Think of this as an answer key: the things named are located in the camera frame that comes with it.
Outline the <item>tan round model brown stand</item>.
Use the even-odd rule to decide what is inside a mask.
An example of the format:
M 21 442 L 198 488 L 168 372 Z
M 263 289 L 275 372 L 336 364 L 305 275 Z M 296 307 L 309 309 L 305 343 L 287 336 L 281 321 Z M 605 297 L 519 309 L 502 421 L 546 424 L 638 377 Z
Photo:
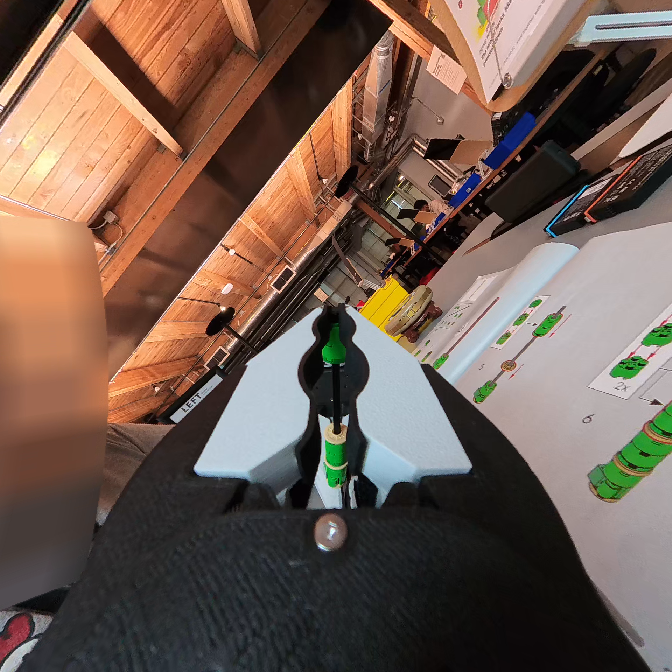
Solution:
M 423 327 L 443 314 L 433 301 L 433 291 L 424 284 L 418 285 L 400 304 L 384 325 L 384 331 L 392 338 L 404 337 L 415 344 Z

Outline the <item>yellow cabinet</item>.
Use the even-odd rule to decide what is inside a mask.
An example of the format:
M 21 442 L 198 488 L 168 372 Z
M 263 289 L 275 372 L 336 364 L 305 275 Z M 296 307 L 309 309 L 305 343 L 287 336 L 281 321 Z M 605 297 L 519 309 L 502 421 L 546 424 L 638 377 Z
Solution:
M 402 284 L 391 276 L 367 299 L 363 307 L 358 309 L 360 315 L 381 331 L 396 313 L 401 304 L 409 297 L 409 292 Z

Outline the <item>black axle rod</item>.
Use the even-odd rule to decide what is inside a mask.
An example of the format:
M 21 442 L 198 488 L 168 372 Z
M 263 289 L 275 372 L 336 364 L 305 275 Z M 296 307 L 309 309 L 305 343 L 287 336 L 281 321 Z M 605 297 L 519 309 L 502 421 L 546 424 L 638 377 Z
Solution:
M 342 421 L 342 416 L 341 416 L 341 401 L 340 401 L 340 367 L 339 366 L 334 366 L 332 367 L 332 384 L 333 384 L 333 403 L 334 403 L 334 412 L 333 412 L 333 417 L 332 417 L 332 423 L 334 423 L 335 427 L 338 427 L 340 423 L 343 423 Z M 341 507 L 344 509 L 349 509 L 351 507 L 350 505 L 350 496 L 348 492 L 348 476 L 347 476 L 347 481 L 345 485 L 338 489 L 341 492 L 341 500 L 342 504 Z

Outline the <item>black framed marker sign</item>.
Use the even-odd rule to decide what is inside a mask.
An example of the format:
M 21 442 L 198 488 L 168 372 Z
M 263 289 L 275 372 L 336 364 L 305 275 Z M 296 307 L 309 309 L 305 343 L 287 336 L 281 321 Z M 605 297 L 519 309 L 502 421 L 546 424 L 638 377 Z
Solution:
M 187 391 L 180 395 L 166 411 L 166 421 L 178 424 L 194 411 L 214 389 L 223 382 L 227 373 L 222 367 L 209 369 L 199 380 L 193 383 Z

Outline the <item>cardboard sheet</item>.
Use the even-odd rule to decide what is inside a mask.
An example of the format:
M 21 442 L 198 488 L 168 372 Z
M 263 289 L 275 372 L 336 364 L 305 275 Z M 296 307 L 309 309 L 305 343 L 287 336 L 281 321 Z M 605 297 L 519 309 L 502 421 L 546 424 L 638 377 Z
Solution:
M 483 154 L 488 155 L 492 149 L 493 144 L 490 140 L 461 140 L 450 161 L 456 165 L 475 165 Z

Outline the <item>blue bin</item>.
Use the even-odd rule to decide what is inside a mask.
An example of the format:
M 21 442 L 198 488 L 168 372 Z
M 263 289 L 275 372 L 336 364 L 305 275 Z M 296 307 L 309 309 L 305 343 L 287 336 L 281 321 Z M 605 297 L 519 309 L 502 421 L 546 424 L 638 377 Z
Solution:
M 492 170 L 498 169 L 523 143 L 527 135 L 535 128 L 535 125 L 536 117 L 532 113 L 525 112 L 519 115 L 516 122 L 495 142 L 487 157 L 482 159 L 483 165 Z
M 459 188 L 449 200 L 449 207 L 455 209 L 461 206 L 472 196 L 473 191 L 478 187 L 481 181 L 482 176 L 479 172 L 472 173 L 468 177 L 458 181 Z

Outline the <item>white paper notice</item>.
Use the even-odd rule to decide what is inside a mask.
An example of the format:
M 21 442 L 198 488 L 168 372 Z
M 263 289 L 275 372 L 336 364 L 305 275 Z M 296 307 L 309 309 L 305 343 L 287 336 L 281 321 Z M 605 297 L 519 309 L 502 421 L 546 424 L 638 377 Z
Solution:
M 460 94 L 467 80 L 464 67 L 437 45 L 432 47 L 426 70 L 433 78 L 456 95 Z

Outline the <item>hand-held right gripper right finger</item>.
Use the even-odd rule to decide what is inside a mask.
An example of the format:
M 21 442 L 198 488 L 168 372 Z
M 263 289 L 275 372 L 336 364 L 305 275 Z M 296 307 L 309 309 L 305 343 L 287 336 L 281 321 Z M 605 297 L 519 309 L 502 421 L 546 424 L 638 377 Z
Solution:
M 420 363 L 354 308 L 345 312 L 354 323 L 352 343 L 368 366 L 351 417 L 366 441 L 361 472 L 376 487 L 376 508 L 398 483 L 467 475 L 472 462 Z

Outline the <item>building instruction booklet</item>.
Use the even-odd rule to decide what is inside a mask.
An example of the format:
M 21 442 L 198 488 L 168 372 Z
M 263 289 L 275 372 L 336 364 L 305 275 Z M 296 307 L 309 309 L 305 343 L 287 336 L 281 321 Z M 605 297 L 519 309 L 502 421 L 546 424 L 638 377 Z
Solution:
M 480 275 L 414 356 L 525 458 L 617 623 L 671 670 L 671 223 Z

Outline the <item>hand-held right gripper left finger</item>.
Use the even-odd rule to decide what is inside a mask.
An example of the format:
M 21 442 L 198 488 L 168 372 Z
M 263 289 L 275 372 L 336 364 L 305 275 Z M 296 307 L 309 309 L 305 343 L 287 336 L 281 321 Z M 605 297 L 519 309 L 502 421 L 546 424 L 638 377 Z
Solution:
M 271 486 L 280 496 L 300 480 L 294 449 L 308 424 L 298 367 L 316 340 L 311 311 L 251 359 L 194 466 L 198 476 Z

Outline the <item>white display board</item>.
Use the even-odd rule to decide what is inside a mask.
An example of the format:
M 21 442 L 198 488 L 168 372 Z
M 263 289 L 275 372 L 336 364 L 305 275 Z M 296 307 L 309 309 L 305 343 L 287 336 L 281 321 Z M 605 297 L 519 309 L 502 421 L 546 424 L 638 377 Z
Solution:
M 595 1 L 434 1 L 472 87 L 490 104 L 500 89 L 522 93 L 579 29 Z

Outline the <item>green cylinder assembly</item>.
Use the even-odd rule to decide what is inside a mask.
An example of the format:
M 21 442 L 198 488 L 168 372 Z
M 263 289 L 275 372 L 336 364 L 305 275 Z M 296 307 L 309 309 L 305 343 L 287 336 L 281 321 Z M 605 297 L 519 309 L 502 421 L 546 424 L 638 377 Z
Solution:
M 340 489 L 345 485 L 348 476 L 347 427 L 342 423 L 338 427 L 330 423 L 323 435 L 323 467 L 327 485 L 332 489 Z

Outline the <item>black monitor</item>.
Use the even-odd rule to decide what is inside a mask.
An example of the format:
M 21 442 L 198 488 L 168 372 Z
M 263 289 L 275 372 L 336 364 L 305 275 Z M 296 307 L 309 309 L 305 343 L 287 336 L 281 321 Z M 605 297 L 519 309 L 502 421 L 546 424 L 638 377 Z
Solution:
M 426 161 L 449 161 L 463 138 L 457 139 L 429 139 L 423 158 Z

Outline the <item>green round brick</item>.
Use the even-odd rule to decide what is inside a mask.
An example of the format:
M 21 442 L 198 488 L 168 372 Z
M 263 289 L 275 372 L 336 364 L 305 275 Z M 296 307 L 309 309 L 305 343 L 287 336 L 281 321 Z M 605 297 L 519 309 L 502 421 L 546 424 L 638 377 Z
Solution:
M 347 358 L 347 348 L 341 340 L 340 324 L 333 323 L 329 332 L 329 339 L 322 348 L 324 365 L 341 366 Z

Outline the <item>black box blue edge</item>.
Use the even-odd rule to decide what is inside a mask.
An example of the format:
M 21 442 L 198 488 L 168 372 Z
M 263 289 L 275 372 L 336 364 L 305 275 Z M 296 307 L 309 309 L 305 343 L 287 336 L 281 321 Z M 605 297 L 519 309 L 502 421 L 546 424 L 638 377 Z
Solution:
M 585 214 L 586 211 L 608 189 L 616 178 L 617 175 L 613 174 L 591 184 L 584 185 L 544 227 L 544 233 L 554 239 L 586 226 L 589 223 L 589 218 Z

